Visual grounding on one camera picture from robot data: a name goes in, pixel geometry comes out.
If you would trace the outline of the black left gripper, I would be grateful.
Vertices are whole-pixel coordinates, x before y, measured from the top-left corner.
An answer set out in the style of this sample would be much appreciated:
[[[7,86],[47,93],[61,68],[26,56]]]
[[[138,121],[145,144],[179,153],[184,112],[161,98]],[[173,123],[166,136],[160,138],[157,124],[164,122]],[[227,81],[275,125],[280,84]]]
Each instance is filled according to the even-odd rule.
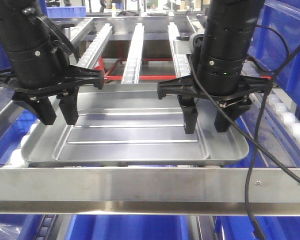
[[[0,87],[13,89],[12,101],[46,126],[53,125],[57,117],[48,97],[57,95],[66,123],[75,125],[79,86],[92,84],[101,90],[104,82],[102,71],[73,65],[16,64],[0,70]]]

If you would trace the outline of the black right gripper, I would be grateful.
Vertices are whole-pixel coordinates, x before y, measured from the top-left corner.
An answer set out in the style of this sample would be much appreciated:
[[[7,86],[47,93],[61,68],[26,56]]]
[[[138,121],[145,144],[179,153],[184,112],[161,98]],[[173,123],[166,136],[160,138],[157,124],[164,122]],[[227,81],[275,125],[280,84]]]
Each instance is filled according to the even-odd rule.
[[[263,93],[269,86],[269,80],[244,75],[227,76],[209,74],[207,76],[188,75],[168,81],[160,81],[157,95],[161,100],[168,95],[177,96],[183,114],[183,126],[186,134],[195,132],[198,111],[195,99],[209,99],[232,120],[248,111],[252,105],[249,95]],[[217,111],[214,127],[218,133],[226,132],[231,123]]]

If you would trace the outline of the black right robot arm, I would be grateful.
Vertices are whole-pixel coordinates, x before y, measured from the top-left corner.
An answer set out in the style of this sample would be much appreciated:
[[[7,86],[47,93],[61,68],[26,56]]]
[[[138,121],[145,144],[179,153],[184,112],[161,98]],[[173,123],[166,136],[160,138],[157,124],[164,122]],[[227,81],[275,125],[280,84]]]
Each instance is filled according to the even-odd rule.
[[[195,99],[211,97],[222,109],[215,116],[217,132],[226,132],[231,121],[252,105],[250,94],[263,92],[266,81],[241,74],[248,49],[264,6],[263,0],[213,0],[204,33],[193,37],[190,75],[160,81],[159,99],[176,95],[186,134],[195,131],[198,110]]]

